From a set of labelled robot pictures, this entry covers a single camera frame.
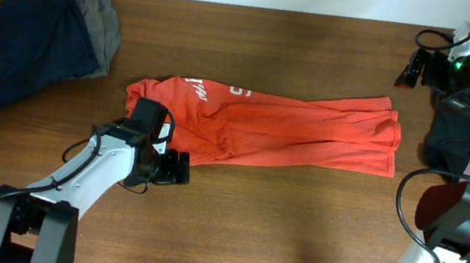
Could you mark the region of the red orange t-shirt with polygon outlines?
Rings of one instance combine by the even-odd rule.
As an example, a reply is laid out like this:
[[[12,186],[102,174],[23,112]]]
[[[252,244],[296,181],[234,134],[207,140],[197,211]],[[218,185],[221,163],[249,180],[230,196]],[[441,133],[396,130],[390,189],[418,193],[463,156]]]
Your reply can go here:
[[[142,98],[172,114],[170,147],[188,153],[192,166],[307,165],[388,178],[395,173],[402,129],[387,97],[306,102],[172,77],[127,86],[127,111]]]

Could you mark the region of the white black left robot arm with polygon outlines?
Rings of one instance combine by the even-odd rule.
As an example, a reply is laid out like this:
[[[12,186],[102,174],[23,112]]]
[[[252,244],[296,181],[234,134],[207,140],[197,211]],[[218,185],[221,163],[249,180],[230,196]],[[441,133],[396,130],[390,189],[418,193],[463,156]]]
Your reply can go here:
[[[75,263],[78,223],[113,185],[185,185],[189,154],[167,149],[169,125],[121,118],[92,129],[85,148],[26,188],[0,187],[0,263]]]

